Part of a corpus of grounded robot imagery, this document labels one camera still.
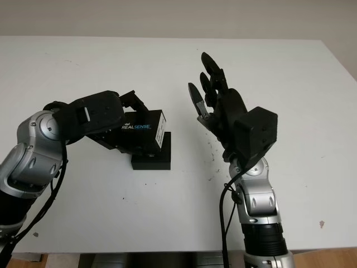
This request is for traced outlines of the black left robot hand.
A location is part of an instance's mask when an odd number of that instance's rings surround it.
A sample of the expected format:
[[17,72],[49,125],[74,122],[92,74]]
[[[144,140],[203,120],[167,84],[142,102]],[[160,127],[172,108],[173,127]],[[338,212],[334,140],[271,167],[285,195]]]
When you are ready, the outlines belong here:
[[120,96],[120,101],[123,107],[133,109],[132,112],[124,114],[122,125],[88,137],[109,150],[117,149],[125,154],[144,155],[146,132],[152,128],[147,122],[149,110],[136,96],[135,91]]

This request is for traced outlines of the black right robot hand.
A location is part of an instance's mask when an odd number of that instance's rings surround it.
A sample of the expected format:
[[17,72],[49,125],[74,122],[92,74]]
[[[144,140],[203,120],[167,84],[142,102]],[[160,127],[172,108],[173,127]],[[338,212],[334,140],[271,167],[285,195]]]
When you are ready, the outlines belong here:
[[240,94],[228,87],[223,69],[213,58],[203,52],[201,61],[206,70],[200,74],[204,96],[193,83],[188,83],[190,97],[198,113],[197,120],[216,136],[224,148],[224,161],[230,162],[238,156],[234,122],[246,114],[247,109]]

